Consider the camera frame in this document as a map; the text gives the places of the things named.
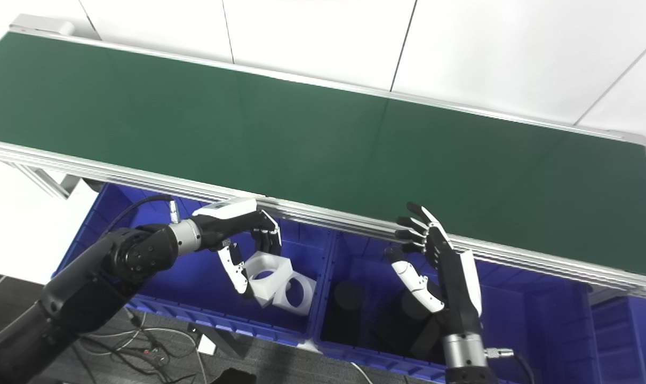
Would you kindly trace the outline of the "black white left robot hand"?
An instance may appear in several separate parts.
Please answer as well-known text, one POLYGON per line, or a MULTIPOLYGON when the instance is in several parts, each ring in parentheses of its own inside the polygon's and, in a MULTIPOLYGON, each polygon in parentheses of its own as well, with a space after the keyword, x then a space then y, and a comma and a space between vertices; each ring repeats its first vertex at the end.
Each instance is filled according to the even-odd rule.
POLYGON ((254 198, 238 197, 203 206, 191 218, 198 229, 202 250, 215 251, 234 289, 245 299, 254 296, 239 246, 230 240, 248 231, 255 250, 281 255, 282 238, 278 222, 258 209, 254 198))

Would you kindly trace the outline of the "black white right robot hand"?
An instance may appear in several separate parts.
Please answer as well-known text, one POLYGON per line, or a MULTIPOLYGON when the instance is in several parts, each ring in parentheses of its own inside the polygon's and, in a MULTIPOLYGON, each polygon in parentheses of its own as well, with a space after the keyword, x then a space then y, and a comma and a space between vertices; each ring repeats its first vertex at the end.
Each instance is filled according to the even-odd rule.
POLYGON ((459 253, 438 219, 424 206, 408 202, 411 216, 400 216, 395 231, 399 246, 389 246, 385 256, 393 271, 418 303, 442 321, 442 334, 481 336, 481 288, 471 251, 459 253), (417 272, 408 253, 421 254, 437 272, 434 284, 417 272))

